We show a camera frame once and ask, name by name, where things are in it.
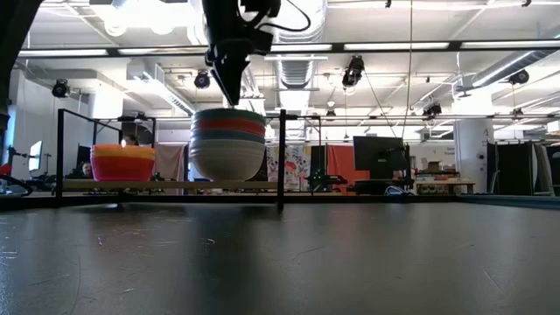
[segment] stack of bowls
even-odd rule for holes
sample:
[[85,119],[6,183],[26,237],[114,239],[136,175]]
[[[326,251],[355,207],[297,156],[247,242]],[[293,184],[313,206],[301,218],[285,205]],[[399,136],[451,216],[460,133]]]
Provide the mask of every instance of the stack of bowls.
[[155,161],[152,148],[98,144],[91,149],[91,168],[97,181],[149,181]]
[[261,168],[265,120],[247,110],[216,108],[192,118],[190,157],[211,180],[247,180]]

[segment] computer monitor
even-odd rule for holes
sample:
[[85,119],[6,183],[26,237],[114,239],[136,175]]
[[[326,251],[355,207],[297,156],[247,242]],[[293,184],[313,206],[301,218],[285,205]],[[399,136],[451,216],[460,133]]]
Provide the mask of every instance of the computer monitor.
[[29,149],[29,172],[38,171],[41,168],[41,154],[43,142],[37,141]]
[[403,140],[397,137],[355,136],[356,171],[369,171],[371,179],[392,179],[393,171],[407,168]]

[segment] column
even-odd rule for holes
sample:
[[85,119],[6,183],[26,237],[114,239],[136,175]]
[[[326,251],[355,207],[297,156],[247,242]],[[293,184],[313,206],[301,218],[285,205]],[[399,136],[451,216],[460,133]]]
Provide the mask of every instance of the column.
[[[491,115],[492,94],[484,89],[470,91],[471,96],[457,99],[454,115]],[[475,193],[487,192],[487,143],[494,142],[492,119],[464,119],[453,126],[455,160],[462,179],[476,182]]]

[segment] red partition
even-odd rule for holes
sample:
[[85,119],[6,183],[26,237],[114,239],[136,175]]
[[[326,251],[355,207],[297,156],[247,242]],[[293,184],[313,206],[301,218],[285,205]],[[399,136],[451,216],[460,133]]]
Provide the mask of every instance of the red partition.
[[[356,171],[354,168],[354,147],[352,145],[327,146],[327,173],[340,175],[353,185],[357,179],[369,179],[369,171]],[[353,194],[347,192],[346,185],[336,185],[343,195]]]

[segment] black table surface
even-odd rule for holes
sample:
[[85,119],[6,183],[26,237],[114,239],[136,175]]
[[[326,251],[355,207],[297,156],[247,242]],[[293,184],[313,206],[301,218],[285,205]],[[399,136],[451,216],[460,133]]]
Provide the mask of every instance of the black table surface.
[[1,314],[558,314],[560,212],[449,204],[0,213]]

